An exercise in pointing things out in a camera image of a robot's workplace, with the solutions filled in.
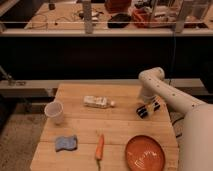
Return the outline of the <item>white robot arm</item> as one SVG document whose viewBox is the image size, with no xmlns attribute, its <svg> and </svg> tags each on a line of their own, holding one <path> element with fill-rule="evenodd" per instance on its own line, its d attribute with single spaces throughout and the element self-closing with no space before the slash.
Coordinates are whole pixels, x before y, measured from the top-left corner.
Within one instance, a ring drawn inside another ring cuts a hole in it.
<svg viewBox="0 0 213 171">
<path fill-rule="evenodd" d="M 185 115 L 178 171 L 213 171 L 213 104 L 166 84 L 161 67 L 144 70 L 138 78 L 142 85 L 139 97 L 145 103 L 158 95 Z"/>
</svg>

